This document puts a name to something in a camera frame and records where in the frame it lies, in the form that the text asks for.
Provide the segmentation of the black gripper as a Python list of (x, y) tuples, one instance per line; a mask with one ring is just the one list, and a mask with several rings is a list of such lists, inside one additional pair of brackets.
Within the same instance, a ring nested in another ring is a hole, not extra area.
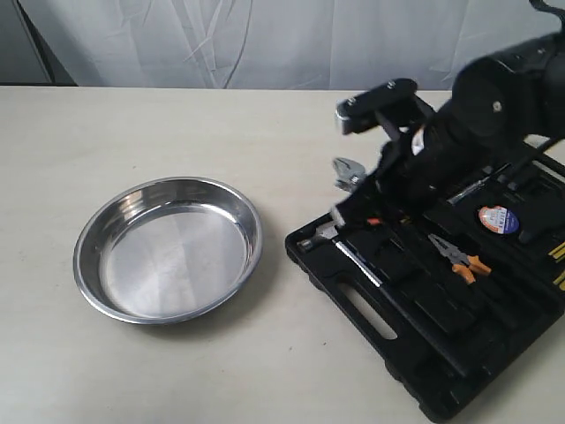
[(446, 127), (401, 127), (387, 132), (376, 168), (330, 209), (339, 227), (358, 225), (374, 210), (389, 219), (418, 209), (455, 182), (455, 137)]

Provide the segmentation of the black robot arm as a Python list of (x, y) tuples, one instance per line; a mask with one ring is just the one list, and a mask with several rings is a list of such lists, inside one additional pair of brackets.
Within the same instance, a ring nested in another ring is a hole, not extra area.
[(388, 135), (374, 171), (330, 210), (338, 226), (371, 209), (391, 217), (420, 209), (479, 167), (509, 156), (531, 134), (564, 136), (564, 36), (554, 33), (473, 60), (437, 110), (412, 79), (392, 79), (338, 104), (345, 135), (380, 127)]

